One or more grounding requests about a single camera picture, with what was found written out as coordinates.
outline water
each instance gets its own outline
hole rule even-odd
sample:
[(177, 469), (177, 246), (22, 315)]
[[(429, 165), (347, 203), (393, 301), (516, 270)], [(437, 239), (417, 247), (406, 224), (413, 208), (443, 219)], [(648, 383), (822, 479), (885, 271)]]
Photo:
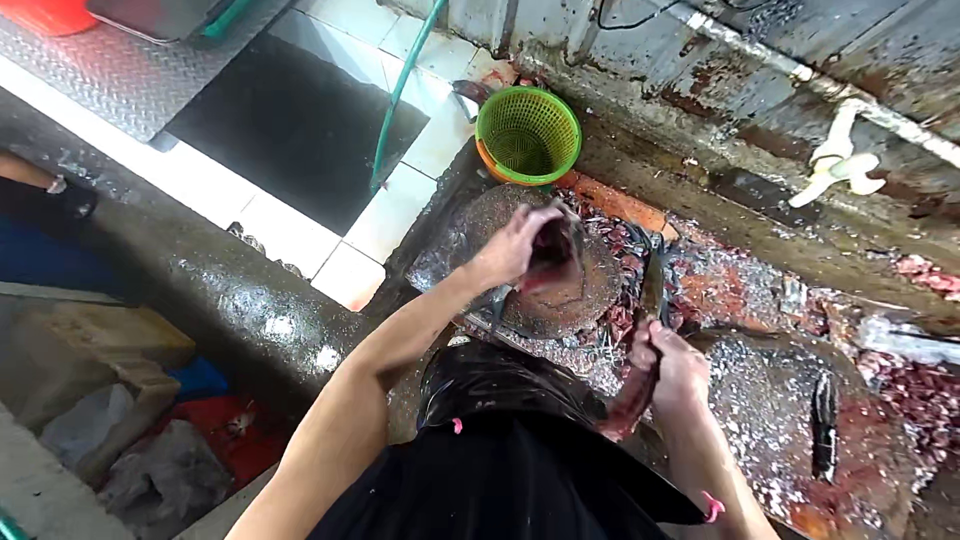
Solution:
[[(241, 52), (168, 126), (240, 176), (339, 235), (370, 201), (390, 94), (269, 34)], [(384, 167), (428, 118), (401, 102)]]

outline blue object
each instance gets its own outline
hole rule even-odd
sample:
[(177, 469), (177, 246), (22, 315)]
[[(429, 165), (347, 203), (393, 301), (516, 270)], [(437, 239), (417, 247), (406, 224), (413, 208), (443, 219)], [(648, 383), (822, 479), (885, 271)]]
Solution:
[(180, 382), (178, 402), (191, 402), (215, 398), (227, 394), (229, 384), (224, 376), (203, 356), (196, 355), (193, 361), (180, 369), (171, 369), (167, 375)]
[(3, 214), (0, 214), (0, 282), (89, 290), (115, 296), (124, 293), (113, 269), (92, 253)]

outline green hose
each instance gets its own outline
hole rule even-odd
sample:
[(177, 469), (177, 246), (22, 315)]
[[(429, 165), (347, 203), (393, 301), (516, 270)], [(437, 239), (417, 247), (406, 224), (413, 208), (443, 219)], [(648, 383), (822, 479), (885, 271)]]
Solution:
[(427, 15), (426, 20), (423, 21), (423, 26), (420, 27), (420, 33), (417, 35), (417, 39), (414, 41), (414, 46), (410, 49), (410, 54), (407, 55), (407, 61), (403, 63), (403, 70), (400, 71), (400, 78), (396, 80), (394, 93), (390, 96), (390, 108), (387, 109), (387, 114), (383, 118), (383, 127), (380, 129), (380, 138), (376, 141), (376, 154), (373, 157), (373, 174), (370, 178), (370, 191), (374, 194), (376, 193), (376, 190), (380, 184), (380, 182), (376, 180), (376, 173), (380, 172), (380, 166), (383, 164), (383, 150), (387, 145), (387, 132), (390, 131), (390, 124), (394, 121), (394, 110), (396, 110), (396, 104), (400, 102), (400, 94), (403, 93), (403, 87), (407, 84), (407, 78), (410, 77), (410, 72), (413, 71), (414, 66), (417, 64), (417, 57), (420, 55), (420, 49), (423, 48), (423, 44), (430, 36), (430, 31), (433, 30), (433, 25), (437, 22), (437, 15), (440, 14), (440, 10), (442, 10), (445, 5), (446, 0), (437, 0), (434, 3), (433, 10), (430, 11), (430, 14)]

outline hand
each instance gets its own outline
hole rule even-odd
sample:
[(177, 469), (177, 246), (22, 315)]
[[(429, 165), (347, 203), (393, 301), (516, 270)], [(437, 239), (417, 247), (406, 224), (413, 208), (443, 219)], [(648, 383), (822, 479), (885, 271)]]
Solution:
[(563, 217), (559, 209), (530, 210), (520, 205), (503, 229), (467, 263), (481, 290), (509, 283), (522, 276), (534, 251), (534, 237), (547, 222)]
[(636, 325), (630, 361), (637, 367), (657, 361), (654, 349), (662, 353), (660, 380), (654, 388), (653, 407), (659, 418), (679, 415), (679, 421), (690, 414), (708, 410), (710, 366), (704, 354), (694, 349), (660, 321)]

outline metal pipe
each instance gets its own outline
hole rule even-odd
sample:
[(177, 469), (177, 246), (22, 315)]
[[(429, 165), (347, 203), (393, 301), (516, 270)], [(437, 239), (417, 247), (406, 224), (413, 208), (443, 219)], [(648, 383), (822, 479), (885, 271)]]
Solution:
[(691, 8), (685, 3), (675, 4), (666, 10), (693, 31), (711, 39), (722, 41), (732, 49), (769, 65), (780, 73), (805, 85), (828, 102), (855, 99), (860, 114), (879, 127), (890, 131), (903, 140), (925, 148), (931, 154), (960, 168), (960, 146), (927, 130), (906, 116), (890, 110), (877, 102), (875, 96), (858, 88), (832, 79), (815, 71), (783, 53), (759, 42), (750, 42), (735, 29)]

